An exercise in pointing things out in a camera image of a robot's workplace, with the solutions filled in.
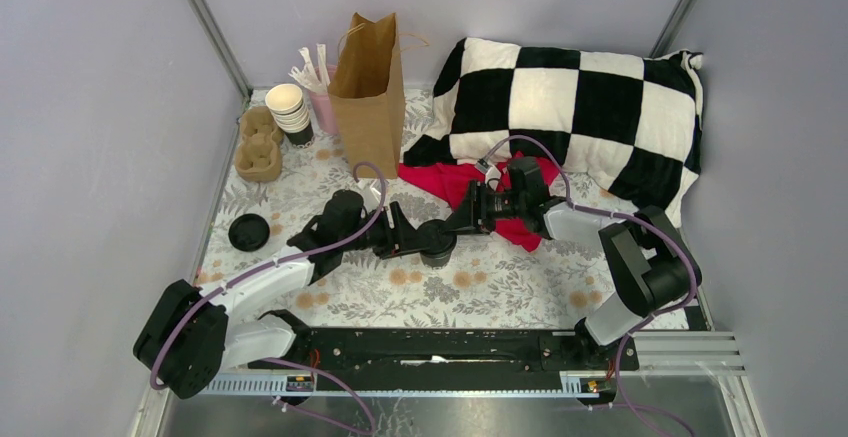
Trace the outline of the black plastic cup lid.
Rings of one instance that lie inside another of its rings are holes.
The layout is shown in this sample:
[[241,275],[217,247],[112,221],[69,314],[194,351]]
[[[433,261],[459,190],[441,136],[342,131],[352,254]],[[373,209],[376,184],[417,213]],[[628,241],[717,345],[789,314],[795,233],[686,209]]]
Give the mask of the black plastic cup lid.
[[418,235],[424,244],[422,252],[427,254],[452,252],[457,243],[457,237],[446,230],[445,221],[441,219],[422,223]]

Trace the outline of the black paper coffee cup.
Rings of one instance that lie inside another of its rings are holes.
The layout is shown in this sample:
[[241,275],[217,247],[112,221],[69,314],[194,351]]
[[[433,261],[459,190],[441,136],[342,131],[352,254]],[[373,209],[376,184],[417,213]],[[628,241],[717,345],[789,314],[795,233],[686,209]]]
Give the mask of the black paper coffee cup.
[[443,268],[449,263],[455,246],[455,242],[448,242],[445,245],[423,250],[420,252],[421,262],[430,268]]

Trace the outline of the brown paper bag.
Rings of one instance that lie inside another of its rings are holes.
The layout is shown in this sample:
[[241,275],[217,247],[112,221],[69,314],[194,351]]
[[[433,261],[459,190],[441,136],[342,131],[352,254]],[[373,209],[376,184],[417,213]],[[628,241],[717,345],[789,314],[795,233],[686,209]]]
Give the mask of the brown paper bag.
[[350,165],[370,162],[398,177],[406,100],[397,15],[372,21],[355,13],[339,39],[328,95]]

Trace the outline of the cardboard cup carrier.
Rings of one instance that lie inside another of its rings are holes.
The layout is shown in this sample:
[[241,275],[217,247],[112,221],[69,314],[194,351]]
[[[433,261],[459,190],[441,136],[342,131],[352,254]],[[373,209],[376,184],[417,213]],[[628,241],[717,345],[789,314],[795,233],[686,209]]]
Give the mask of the cardboard cup carrier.
[[234,157],[237,174],[247,182],[276,180],[282,172],[284,133],[269,108],[257,106],[245,111],[239,121],[239,135]]

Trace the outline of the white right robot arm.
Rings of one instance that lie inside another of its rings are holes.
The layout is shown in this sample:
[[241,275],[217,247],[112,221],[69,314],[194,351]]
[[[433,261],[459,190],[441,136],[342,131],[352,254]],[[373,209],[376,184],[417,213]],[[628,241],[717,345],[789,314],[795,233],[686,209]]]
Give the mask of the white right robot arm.
[[598,245],[615,291],[575,326],[573,353],[583,367],[601,367],[623,336],[696,293],[702,282],[700,268],[664,210],[648,206],[634,214],[604,212],[553,196],[532,157],[511,161],[506,171],[508,185],[503,190],[470,182],[440,231],[486,234],[499,221],[519,220],[527,231],[546,240]]

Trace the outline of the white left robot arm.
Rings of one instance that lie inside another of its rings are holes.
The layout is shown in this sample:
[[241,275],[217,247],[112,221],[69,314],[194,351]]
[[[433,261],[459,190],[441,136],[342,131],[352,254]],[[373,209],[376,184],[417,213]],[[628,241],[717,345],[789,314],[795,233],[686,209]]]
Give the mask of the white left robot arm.
[[252,314],[274,299],[322,279],[347,251],[370,249],[381,259],[432,251],[443,223],[413,227],[398,203],[367,212],[361,194],[340,190],[270,260],[216,284],[169,285],[140,332],[133,354],[151,372],[155,388],[181,399],[203,390],[219,371],[275,357],[296,368],[310,342],[274,314]]

